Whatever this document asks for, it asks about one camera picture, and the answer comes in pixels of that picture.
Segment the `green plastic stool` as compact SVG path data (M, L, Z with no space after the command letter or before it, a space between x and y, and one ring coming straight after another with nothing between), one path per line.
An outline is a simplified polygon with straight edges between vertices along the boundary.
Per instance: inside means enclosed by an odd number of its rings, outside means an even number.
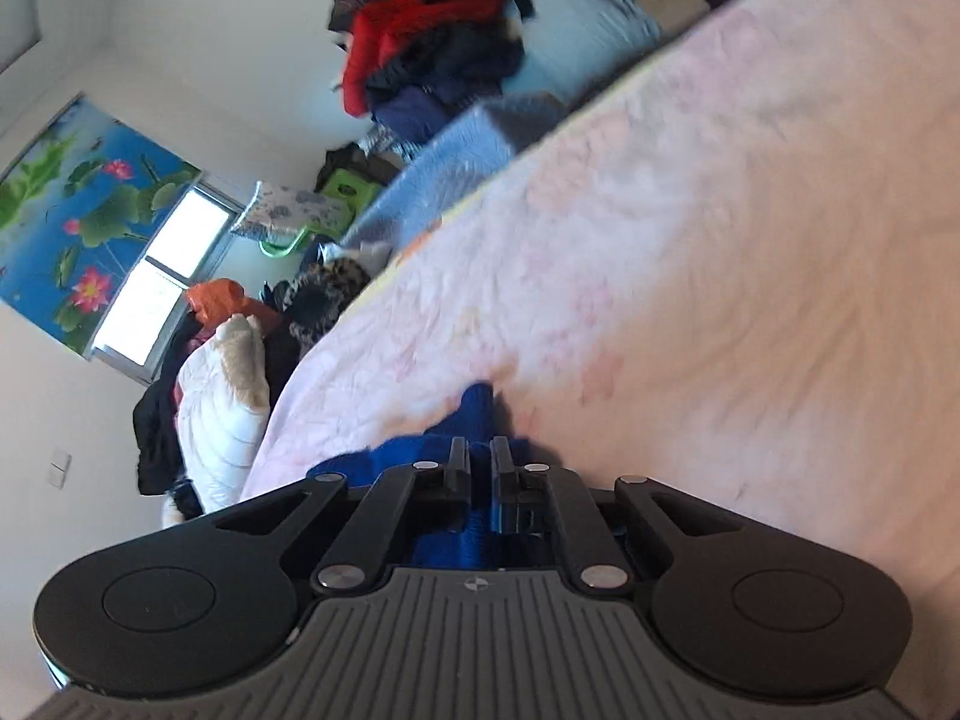
M263 255L283 259L315 238L338 241L382 192L382 185L337 169L319 192L261 182L254 210L265 229Z

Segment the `red garment on pile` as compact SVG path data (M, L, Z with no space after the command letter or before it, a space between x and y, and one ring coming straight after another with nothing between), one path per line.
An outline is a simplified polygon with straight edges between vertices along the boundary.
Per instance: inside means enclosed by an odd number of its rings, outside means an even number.
M488 23L500 15L506 0L374 0L353 20L352 42L342 73L343 110L364 117L368 105L364 85L371 73L400 54L415 37L428 29L451 23Z

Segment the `light blue fleece blanket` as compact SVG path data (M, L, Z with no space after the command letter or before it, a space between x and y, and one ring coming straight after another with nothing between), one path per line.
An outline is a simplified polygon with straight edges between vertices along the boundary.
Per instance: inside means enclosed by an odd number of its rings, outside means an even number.
M363 244L387 244L392 252L404 249L565 117L565 106L550 94L501 96L474 104L400 171L340 243L347 249Z

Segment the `leopard print garment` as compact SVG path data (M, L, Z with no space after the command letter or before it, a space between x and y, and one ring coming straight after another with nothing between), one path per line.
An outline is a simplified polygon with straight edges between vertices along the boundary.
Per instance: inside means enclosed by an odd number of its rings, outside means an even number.
M275 286L275 305L303 356L335 327L370 282L370 275L359 263L337 259L313 263L293 281L280 281Z

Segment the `white wall switch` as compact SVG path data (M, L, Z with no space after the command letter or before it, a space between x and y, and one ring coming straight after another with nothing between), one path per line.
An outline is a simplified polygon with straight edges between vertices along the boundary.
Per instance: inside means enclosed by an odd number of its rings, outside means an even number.
M65 450L55 449L47 467L46 481L55 489L62 489L70 472L71 455Z

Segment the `floral pillow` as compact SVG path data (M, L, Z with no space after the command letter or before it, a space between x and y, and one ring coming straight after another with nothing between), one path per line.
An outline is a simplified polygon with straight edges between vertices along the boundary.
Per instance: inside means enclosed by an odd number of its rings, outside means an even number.
M355 219L345 200L259 182L231 232L254 241L290 242L301 231L338 238Z

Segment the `window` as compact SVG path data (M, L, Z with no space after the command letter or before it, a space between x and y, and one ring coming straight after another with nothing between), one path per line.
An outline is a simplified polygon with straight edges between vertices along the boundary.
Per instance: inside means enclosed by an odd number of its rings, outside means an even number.
M153 379L187 312L187 289L220 265L238 216L239 206L228 195L195 182L130 268L88 341L85 358L139 382Z

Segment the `white quilted duvet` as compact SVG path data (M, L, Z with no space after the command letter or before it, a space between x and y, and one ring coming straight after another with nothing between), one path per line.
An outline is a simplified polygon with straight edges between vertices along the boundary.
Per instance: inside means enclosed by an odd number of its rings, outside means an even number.
M176 434L184 475L204 514L238 504L270 418L256 317L235 314L178 372Z

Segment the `black garment by duvet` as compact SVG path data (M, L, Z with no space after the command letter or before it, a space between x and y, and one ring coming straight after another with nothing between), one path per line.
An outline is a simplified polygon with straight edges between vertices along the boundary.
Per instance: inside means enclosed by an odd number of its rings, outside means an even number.
M160 373L145 390L132 411L132 427L139 461L137 489L142 496L162 496L178 481L182 472L181 446L176 433L174 385L189 344L202 330L202 324L189 310L179 322L161 361Z

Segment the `blue knit sweater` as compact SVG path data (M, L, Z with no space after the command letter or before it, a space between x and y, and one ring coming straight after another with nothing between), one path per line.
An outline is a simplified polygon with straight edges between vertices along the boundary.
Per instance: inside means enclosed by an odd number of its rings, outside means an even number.
M352 488L370 486L382 473L417 461L446 465L454 439L467 442L472 472L472 489L480 502L472 507L462 527L448 527L438 518L407 518L409 533L398 542L394 564L420 569L451 571L498 571L498 569L540 569L551 562L551 551L539 538L529 535L503 536L493 530L490 520L490 442L498 436L509 439L512 460L526 465L535 460L530 440L512 430L506 405L486 382L464 390L459 405L423 433L397 436L377 447L348 452L309 468L309 478L338 473Z

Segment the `grey bundled bedding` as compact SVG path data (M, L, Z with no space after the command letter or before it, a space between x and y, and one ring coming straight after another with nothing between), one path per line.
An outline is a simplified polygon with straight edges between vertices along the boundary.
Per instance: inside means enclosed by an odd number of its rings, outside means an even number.
M661 42L658 21L633 0L530 0L524 62L508 94L547 93L565 106L607 83Z

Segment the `orange garment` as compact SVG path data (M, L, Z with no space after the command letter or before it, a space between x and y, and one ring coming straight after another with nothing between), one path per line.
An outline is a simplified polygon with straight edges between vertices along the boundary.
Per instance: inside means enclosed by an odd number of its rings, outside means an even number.
M281 323L280 314L263 302L249 298L244 288L228 278L194 284L185 299L203 330L213 333L233 316L254 317L263 333L270 333Z

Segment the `lotus print roller blind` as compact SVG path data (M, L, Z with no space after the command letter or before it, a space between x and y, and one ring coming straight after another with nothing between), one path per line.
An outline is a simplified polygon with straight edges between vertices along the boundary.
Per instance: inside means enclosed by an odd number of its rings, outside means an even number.
M2 301L77 355L200 169L85 96L2 176Z

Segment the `pink floral bedspread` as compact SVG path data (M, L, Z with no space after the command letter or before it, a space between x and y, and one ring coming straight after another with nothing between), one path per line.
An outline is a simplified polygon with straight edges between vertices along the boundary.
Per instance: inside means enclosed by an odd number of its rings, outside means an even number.
M460 202L296 368L258 496L484 380L592 484L872 562L958 707L958 0L736 0Z

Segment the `dark clothes pile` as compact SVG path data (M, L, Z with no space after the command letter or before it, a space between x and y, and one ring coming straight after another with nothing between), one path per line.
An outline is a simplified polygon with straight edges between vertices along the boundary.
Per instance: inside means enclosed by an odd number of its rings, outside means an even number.
M532 15L532 0L332 0L345 114L429 142L521 70L519 23Z

